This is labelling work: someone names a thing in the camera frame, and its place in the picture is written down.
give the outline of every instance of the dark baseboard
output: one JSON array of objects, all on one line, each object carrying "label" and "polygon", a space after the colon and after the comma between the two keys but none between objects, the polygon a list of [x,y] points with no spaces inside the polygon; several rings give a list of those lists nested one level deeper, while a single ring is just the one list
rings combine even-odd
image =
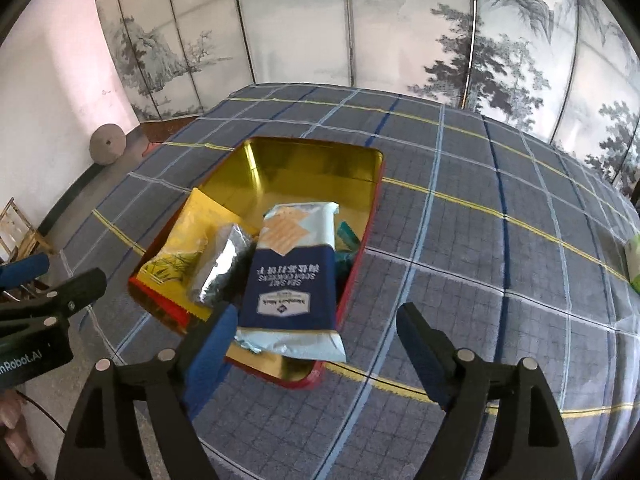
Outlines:
[{"label": "dark baseboard", "polygon": [[56,202],[56,205],[51,208],[47,216],[38,227],[38,231],[43,236],[46,236],[53,225],[58,221],[62,213],[67,207],[76,199],[80,192],[91,182],[100,172],[106,168],[100,164],[92,164],[89,168],[78,177],[78,179],[67,189],[60,200]]}]

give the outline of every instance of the blue and white snack package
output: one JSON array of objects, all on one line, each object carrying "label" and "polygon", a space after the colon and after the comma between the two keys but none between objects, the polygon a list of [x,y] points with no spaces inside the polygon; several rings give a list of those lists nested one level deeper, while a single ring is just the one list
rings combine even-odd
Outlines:
[{"label": "blue and white snack package", "polygon": [[335,327],[335,202],[274,206],[265,216],[236,340],[297,359],[345,362]]}]

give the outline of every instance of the silver foil wrapper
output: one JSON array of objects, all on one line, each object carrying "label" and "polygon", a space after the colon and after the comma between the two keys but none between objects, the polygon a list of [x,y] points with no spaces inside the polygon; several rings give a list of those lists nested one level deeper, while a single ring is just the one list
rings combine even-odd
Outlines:
[{"label": "silver foil wrapper", "polygon": [[254,250],[254,241],[238,224],[222,226],[198,260],[188,285],[189,299],[207,306],[219,301],[239,306]]}]

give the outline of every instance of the white label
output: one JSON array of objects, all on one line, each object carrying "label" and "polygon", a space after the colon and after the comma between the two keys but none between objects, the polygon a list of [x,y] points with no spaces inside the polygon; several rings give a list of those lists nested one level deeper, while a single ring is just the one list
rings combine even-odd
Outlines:
[{"label": "white label", "polygon": [[298,292],[296,290],[285,289],[277,292],[267,292],[258,297],[258,314],[276,317],[308,314],[310,298],[311,294],[308,292]]}]

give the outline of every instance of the wooden chair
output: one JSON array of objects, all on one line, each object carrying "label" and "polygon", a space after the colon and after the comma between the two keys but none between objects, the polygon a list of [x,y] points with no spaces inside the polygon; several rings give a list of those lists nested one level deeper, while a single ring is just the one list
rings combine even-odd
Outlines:
[{"label": "wooden chair", "polygon": [[8,255],[7,262],[22,260],[33,254],[39,246],[42,246],[44,251],[49,254],[54,253],[51,245],[15,205],[13,198],[0,213],[0,246]]}]

